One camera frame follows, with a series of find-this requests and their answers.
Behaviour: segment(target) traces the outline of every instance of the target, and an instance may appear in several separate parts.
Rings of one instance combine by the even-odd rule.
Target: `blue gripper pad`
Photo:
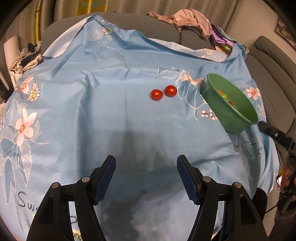
[[[177,159],[177,169],[189,199],[196,205],[198,202],[196,184],[180,157]]]
[[[115,157],[112,157],[96,185],[96,195],[94,197],[96,205],[104,199],[113,174],[115,172],[115,168],[116,159]]]

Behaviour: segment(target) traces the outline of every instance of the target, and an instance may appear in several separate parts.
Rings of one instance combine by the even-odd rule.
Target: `daisy print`
[[[105,35],[107,35],[107,34],[110,35],[110,34],[112,34],[113,30],[110,27],[102,27],[101,32]]]
[[[209,55],[209,56],[213,55],[213,50],[211,50],[211,49],[204,49],[204,51],[205,51],[206,55]]]
[[[40,97],[40,90],[39,90],[39,84],[37,82],[34,82],[32,84],[32,88],[30,91],[30,95],[28,97],[28,101],[35,102]]]

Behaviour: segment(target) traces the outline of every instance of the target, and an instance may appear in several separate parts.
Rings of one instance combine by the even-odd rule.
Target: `pile of clothes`
[[[154,11],[150,11],[147,15],[175,26],[179,32],[182,27],[187,27],[203,39],[210,39],[216,50],[228,55],[232,52],[234,44],[237,43],[237,41],[228,37],[218,25],[211,24],[202,13],[194,9],[181,9],[169,17],[159,15]]]
[[[40,53],[41,42],[33,45],[28,44],[28,49],[18,51],[18,56],[12,62],[9,71],[13,71],[16,74],[23,74],[27,70],[42,63],[42,55]]]

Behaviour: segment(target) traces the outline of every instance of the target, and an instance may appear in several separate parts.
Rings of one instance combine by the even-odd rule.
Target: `pink flower print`
[[[34,76],[30,75],[28,78],[25,79],[22,85],[17,86],[15,89],[26,94],[29,91],[28,85],[33,80],[33,78]]]
[[[198,78],[196,80],[193,80],[190,77],[190,75],[184,74],[181,77],[181,81],[185,81],[185,80],[189,80],[196,87],[196,86],[198,86],[204,80],[204,78]]]
[[[260,91],[258,88],[253,88],[253,87],[250,87],[250,89],[246,89],[246,92],[249,92],[248,93],[248,97],[253,97],[254,100],[257,100],[258,96],[261,96],[260,94]]]
[[[21,146],[22,143],[24,142],[24,135],[32,138],[34,135],[34,130],[31,127],[31,125],[33,124],[33,122],[36,119],[36,115],[37,113],[34,112],[32,114],[30,114],[28,116],[27,110],[25,108],[23,108],[22,110],[22,116],[23,116],[23,120],[22,119],[18,119],[16,124],[15,124],[15,128],[18,131],[18,136],[17,136],[17,145]]]

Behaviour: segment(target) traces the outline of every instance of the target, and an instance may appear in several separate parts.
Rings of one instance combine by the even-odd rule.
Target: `purple cloth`
[[[212,35],[213,35],[214,39],[216,40],[216,42],[219,44],[225,44],[225,45],[229,45],[231,47],[233,47],[233,45],[235,44],[234,42],[224,38],[223,36],[220,36],[213,27],[212,27]]]

